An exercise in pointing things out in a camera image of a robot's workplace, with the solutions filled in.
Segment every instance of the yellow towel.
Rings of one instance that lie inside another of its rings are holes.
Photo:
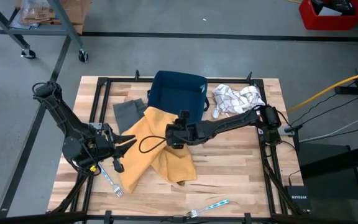
[[[149,106],[144,112],[144,117],[123,133],[124,135],[134,134],[137,139],[137,142],[121,159],[125,169],[120,174],[121,183],[127,192],[134,191],[137,181],[150,165],[161,177],[171,183],[196,179],[193,160],[186,146],[183,149],[172,149],[164,142],[146,154],[139,152],[142,139],[147,136],[165,137],[167,124],[172,124],[176,118],[174,114]],[[160,138],[148,138],[142,143],[141,149],[148,151],[161,141]]]

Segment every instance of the blue fabric bin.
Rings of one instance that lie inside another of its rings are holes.
[[[154,77],[147,106],[177,115],[181,110],[188,110],[190,117],[187,123],[195,123],[201,121],[203,112],[209,108],[207,87],[208,80],[205,77],[159,71]]]

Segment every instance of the butcher block tabletop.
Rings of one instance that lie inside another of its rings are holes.
[[[89,120],[98,78],[85,76],[81,79],[73,111],[84,123]],[[277,78],[264,78],[263,80],[267,103],[275,106],[286,116],[280,82]],[[245,84],[223,84],[229,85],[232,90],[241,90],[246,86]],[[211,91],[218,85],[217,83],[208,84],[207,97],[211,106],[204,113],[203,119],[214,120],[212,110],[216,105]],[[147,103],[147,90],[150,86],[151,83],[112,82],[104,122],[109,123],[113,131],[118,133],[113,104],[139,98]],[[95,121],[99,120],[104,87],[101,93]],[[282,136],[282,139],[293,144],[292,138]],[[243,217],[244,213],[251,213],[252,217],[270,216],[255,127],[243,127],[221,133],[205,144],[189,146],[189,149],[196,167],[196,180],[186,181],[184,186],[171,184],[149,167],[140,178],[134,192],[126,193],[118,198],[104,176],[98,175],[93,181],[88,214],[104,215],[106,210],[111,210],[113,215],[184,215],[192,209],[201,209],[229,199],[228,204],[203,212],[201,216]],[[288,185],[288,176],[300,169],[296,152],[290,145],[282,143],[277,146],[277,157],[283,184]],[[120,185],[120,178],[114,171],[112,159],[106,159],[103,167],[112,180]],[[67,196],[75,184],[76,176],[76,171],[62,156],[48,210],[53,210]],[[291,176],[291,182],[293,185],[303,185],[300,172]],[[79,210],[82,208],[85,185],[80,192],[77,206]],[[278,192],[273,183],[272,188],[276,212],[280,213]]]

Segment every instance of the fork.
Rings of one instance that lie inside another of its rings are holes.
[[[208,206],[208,207],[206,207],[206,208],[203,208],[203,209],[201,209],[201,210],[193,209],[192,211],[190,211],[190,212],[188,212],[188,213],[186,214],[186,217],[187,217],[187,218],[197,217],[197,216],[199,216],[200,213],[203,212],[203,211],[207,211],[207,210],[209,210],[209,209],[216,208],[216,207],[218,207],[218,206],[221,206],[221,205],[224,205],[224,204],[227,204],[227,203],[229,203],[229,199],[225,199],[225,200],[223,200],[223,201],[221,201],[221,202],[215,203],[215,204],[213,204],[213,205],[211,205],[211,206]]]
[[[114,191],[114,193],[117,195],[117,197],[121,197],[122,195],[124,195],[124,192],[121,190],[121,188],[119,187],[118,184],[115,184],[110,177],[107,175],[106,171],[104,171],[102,164],[100,162],[98,162],[99,168],[100,168],[100,172],[104,175],[104,177],[108,180],[108,182],[110,182],[110,184],[112,185],[112,189]]]

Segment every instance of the caster wheel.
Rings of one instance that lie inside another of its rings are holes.
[[[34,59],[34,58],[36,58],[34,51],[30,50],[29,52],[30,52],[30,54],[27,55],[27,54],[24,52],[24,50],[22,50],[22,57],[27,58],[27,59]]]
[[[78,53],[78,60],[83,63],[88,62],[88,53],[84,50],[80,50]]]

